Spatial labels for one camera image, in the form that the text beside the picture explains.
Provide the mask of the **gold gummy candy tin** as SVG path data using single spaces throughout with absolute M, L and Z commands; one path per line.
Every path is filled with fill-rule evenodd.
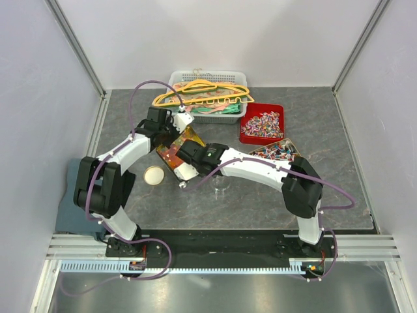
M 186 140 L 193 140 L 201 145 L 205 145 L 205 142 L 197 135 L 195 130 L 191 126 L 187 126 L 186 130 L 171 144 L 169 148 L 162 145 L 156 148 L 156 152 L 160 158 L 173 173 L 174 169 L 184 162 L 176 156 L 176 153 Z

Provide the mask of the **gold lollipop tin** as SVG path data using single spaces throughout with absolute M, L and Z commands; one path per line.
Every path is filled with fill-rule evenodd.
M 290 162 L 295 157 L 301 156 L 294 143 L 288 138 L 259 147 L 251 151 L 249 155 L 268 160 L 288 160 Z

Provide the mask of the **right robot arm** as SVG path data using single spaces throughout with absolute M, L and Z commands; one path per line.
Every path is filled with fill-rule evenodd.
M 305 158 L 268 160 L 219 143 L 202 146 L 192 140 L 186 140 L 176 156 L 187 165 L 186 173 L 192 178 L 238 177 L 281 192 L 286 210 L 297 220 L 299 251 L 311 257 L 322 249 L 324 231 L 319 225 L 318 210 L 323 184 Z

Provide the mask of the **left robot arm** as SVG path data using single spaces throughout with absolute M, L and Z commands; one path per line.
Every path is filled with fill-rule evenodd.
M 120 248 L 128 256 L 143 249 L 141 228 L 124 211 L 136 180 L 128 169 L 159 145 L 173 143 L 179 134 L 171 110 L 149 108 L 124 141 L 103 155 L 82 158 L 79 164 L 74 204 L 88 221 L 103 225 L 121 240 Z

